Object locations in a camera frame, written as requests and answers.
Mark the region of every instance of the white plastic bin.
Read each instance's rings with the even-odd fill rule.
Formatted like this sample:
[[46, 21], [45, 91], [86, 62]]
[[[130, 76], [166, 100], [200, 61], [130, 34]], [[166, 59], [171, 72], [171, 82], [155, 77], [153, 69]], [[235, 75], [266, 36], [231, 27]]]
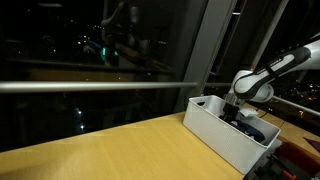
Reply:
[[225, 101], [217, 96], [190, 98], [183, 124], [242, 174], [247, 174], [278, 137], [280, 129], [258, 118], [241, 121], [265, 136], [261, 143], [219, 119]]

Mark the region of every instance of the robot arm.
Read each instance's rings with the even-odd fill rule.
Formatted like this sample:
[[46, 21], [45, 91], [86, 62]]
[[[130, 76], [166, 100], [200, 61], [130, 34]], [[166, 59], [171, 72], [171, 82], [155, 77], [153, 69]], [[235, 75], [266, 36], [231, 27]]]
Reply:
[[306, 69], [320, 69], [319, 38], [303, 47], [281, 54], [262, 69], [254, 72], [239, 71], [228, 93], [229, 97], [231, 95], [236, 99], [255, 102], [269, 101], [273, 96], [273, 88], [269, 82], [288, 72]]

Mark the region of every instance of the white box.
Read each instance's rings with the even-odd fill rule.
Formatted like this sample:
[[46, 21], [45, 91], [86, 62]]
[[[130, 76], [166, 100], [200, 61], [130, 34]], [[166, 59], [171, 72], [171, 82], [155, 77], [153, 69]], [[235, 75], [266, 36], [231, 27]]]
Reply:
[[263, 133], [265, 140], [258, 143], [219, 118], [224, 104], [217, 96], [190, 98], [183, 124], [239, 172], [247, 174], [280, 129], [258, 117], [240, 119]]

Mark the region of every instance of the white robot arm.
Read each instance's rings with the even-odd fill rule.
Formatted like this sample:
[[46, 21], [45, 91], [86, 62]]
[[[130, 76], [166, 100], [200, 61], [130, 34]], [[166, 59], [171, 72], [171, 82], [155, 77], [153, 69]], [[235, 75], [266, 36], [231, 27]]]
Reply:
[[227, 102], [224, 107], [225, 114], [235, 114], [245, 100], [260, 103], [269, 101], [273, 96], [273, 88], [269, 82], [288, 72], [306, 69], [320, 69], [319, 36], [304, 46], [279, 55], [264, 68], [256, 71], [239, 71], [225, 96]]

